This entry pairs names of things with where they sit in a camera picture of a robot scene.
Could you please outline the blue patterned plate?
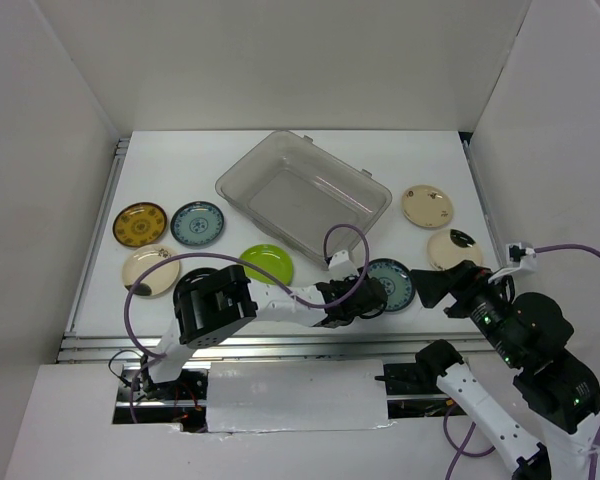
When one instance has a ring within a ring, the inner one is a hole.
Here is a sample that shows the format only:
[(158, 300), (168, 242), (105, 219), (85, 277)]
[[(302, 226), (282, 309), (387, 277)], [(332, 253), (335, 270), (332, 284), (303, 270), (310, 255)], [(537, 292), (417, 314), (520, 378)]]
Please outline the blue patterned plate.
[(194, 201), (180, 207), (170, 222), (174, 239), (187, 247), (204, 247), (214, 243), (223, 233), (225, 218), (215, 204)]
[(385, 311), (396, 313), (407, 308), (415, 298), (410, 270), (394, 259), (378, 258), (369, 263), (368, 275), (377, 279), (387, 294)]

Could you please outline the cream plate small flowers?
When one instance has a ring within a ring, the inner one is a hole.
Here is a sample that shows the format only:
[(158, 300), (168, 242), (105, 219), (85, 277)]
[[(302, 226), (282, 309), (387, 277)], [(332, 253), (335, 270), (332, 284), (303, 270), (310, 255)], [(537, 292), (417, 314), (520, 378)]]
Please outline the cream plate small flowers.
[(441, 228), (451, 222), (454, 207), (451, 198), (431, 185), (415, 185), (401, 197), (404, 216), (414, 225), (425, 229)]

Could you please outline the lime green plate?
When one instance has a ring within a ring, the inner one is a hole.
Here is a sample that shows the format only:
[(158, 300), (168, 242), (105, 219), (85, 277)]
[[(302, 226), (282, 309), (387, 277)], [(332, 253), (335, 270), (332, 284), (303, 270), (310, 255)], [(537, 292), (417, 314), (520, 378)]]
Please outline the lime green plate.
[(240, 255), (240, 259), (256, 265), (286, 286), (289, 286), (293, 280), (294, 265), (292, 259), (284, 249), (276, 245), (258, 244), (251, 246)]

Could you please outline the yellow patterned plate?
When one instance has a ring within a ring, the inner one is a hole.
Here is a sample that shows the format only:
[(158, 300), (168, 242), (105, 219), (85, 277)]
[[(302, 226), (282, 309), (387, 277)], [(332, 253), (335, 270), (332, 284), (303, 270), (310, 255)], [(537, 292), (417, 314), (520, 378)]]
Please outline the yellow patterned plate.
[(167, 225), (168, 215), (161, 206), (152, 202), (138, 202), (117, 214), (112, 232), (119, 244), (136, 249), (159, 240)]

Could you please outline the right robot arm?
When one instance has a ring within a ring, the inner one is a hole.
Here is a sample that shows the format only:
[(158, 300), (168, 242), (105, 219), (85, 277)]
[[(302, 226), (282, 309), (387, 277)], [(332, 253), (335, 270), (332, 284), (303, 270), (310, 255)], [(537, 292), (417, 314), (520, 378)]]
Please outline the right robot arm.
[(450, 270), (414, 270), (422, 305), (446, 296), (447, 317), (470, 319), (504, 364), (513, 385), (540, 421), (536, 438), (486, 391), (460, 353), (437, 340), (416, 355), (415, 378), (430, 392), (442, 391), (491, 442), (514, 479), (600, 479), (600, 385), (566, 348), (574, 333), (550, 297), (524, 293), (508, 301), (490, 270), (463, 261)]

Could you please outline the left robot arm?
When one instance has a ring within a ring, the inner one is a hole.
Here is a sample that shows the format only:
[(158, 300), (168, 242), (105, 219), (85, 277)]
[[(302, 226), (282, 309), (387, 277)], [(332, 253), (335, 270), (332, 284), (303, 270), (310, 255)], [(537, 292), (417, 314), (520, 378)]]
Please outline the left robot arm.
[(174, 319), (156, 347), (161, 359), (143, 359), (139, 387), (150, 399), (169, 397), (195, 351), (219, 345), (251, 322), (338, 328), (357, 318), (375, 318), (387, 304), (381, 282), (364, 274), (286, 294), (248, 278), (239, 265), (206, 270), (202, 278), (176, 289)]

